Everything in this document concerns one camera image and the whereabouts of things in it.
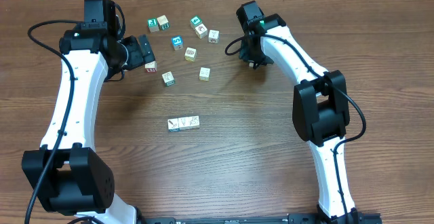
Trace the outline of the plain wooden block yellow edge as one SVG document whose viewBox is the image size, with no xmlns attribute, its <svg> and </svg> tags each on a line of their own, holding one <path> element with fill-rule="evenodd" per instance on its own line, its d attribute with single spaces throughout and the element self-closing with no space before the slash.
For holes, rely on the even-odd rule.
<svg viewBox="0 0 434 224">
<path fill-rule="evenodd" d="M 218 43 L 220 39 L 220 32 L 216 30 L 209 30 L 208 41 L 210 43 Z"/>
</svg>

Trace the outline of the wooden block blue side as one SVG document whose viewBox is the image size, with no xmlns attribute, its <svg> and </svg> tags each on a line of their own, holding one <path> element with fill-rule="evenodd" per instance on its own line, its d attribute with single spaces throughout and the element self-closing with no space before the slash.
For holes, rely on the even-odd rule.
<svg viewBox="0 0 434 224">
<path fill-rule="evenodd" d="M 170 132 L 177 132 L 180 130 L 178 118 L 172 118 L 167 120 L 167 127 Z"/>
</svg>

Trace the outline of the wooden letter A block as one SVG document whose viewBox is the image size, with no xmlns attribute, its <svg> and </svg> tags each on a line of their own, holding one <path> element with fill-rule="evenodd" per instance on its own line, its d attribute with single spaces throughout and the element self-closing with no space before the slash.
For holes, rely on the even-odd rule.
<svg viewBox="0 0 434 224">
<path fill-rule="evenodd" d="M 190 128 L 190 117 L 179 117 L 178 125 L 180 130 L 188 130 Z"/>
</svg>

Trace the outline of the wooden block with drawing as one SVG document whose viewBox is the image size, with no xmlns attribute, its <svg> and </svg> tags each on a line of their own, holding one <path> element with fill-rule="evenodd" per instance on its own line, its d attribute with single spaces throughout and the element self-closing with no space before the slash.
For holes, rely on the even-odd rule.
<svg viewBox="0 0 434 224">
<path fill-rule="evenodd" d="M 200 127 L 199 116 L 196 115 L 196 116 L 189 117 L 189 128 L 194 129 L 199 127 Z"/>
</svg>

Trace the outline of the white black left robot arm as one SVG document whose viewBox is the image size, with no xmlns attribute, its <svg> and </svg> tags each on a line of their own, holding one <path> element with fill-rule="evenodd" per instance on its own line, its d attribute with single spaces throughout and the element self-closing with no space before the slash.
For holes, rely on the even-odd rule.
<svg viewBox="0 0 434 224">
<path fill-rule="evenodd" d="M 62 75 L 54 114 L 39 148 L 22 157 L 30 204 L 74 223 L 142 223 L 141 211 L 115 193 L 113 172 L 95 150 L 94 126 L 102 85 L 155 61 L 148 39 L 125 35 L 114 1 L 85 0 L 84 19 L 64 33 L 55 54 Z"/>
</svg>

